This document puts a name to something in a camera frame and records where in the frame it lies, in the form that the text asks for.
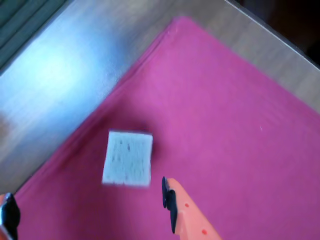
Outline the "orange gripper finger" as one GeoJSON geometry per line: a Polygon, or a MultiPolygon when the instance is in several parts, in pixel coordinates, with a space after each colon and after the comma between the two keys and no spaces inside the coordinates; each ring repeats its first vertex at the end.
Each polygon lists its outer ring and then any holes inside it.
{"type": "Polygon", "coordinates": [[[170,211],[172,232],[181,240],[221,240],[212,224],[174,178],[162,178],[162,203],[170,211]]]}
{"type": "Polygon", "coordinates": [[[21,211],[12,193],[0,196],[0,239],[17,240],[21,211]]]}

